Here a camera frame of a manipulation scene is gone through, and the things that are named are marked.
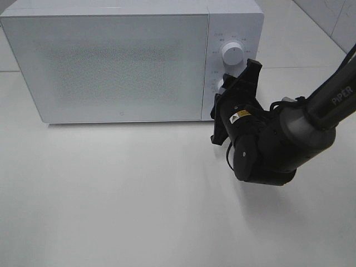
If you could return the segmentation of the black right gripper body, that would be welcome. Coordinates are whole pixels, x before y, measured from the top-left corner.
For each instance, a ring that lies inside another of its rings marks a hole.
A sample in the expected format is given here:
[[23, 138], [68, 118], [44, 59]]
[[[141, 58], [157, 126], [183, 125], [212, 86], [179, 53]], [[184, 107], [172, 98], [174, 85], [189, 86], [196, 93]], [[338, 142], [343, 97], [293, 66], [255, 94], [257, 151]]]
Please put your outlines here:
[[236, 146], [242, 137], [250, 136], [255, 146], [259, 135], [266, 125], [266, 111], [256, 99], [258, 85], [239, 81], [223, 93], [216, 94], [211, 118], [214, 130], [210, 137], [211, 143], [221, 146], [226, 139]]

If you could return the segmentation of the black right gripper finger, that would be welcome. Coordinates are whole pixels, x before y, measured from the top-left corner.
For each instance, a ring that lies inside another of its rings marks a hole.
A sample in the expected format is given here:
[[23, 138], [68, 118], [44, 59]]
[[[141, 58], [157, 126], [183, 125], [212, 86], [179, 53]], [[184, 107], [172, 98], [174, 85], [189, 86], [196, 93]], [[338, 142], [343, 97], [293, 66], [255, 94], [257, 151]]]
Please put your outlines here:
[[263, 65], [259, 61], [248, 58], [246, 67], [238, 76], [238, 80], [257, 85], [262, 66]]
[[224, 87], [227, 90], [234, 83], [234, 81], [236, 80], [236, 77], [225, 73], [223, 75], [223, 80], [224, 80]]

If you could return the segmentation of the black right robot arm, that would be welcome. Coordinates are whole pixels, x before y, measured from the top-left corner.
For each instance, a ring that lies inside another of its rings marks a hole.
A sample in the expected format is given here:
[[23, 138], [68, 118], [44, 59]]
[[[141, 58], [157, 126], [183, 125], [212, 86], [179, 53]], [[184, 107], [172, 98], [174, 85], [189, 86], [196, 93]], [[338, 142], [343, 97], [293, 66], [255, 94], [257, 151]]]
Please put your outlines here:
[[285, 97], [268, 110], [256, 99], [261, 68], [249, 59], [239, 76], [224, 74], [210, 113], [211, 142], [230, 141], [226, 161], [238, 180], [282, 186], [331, 147], [339, 122], [355, 112], [355, 49], [309, 97]]

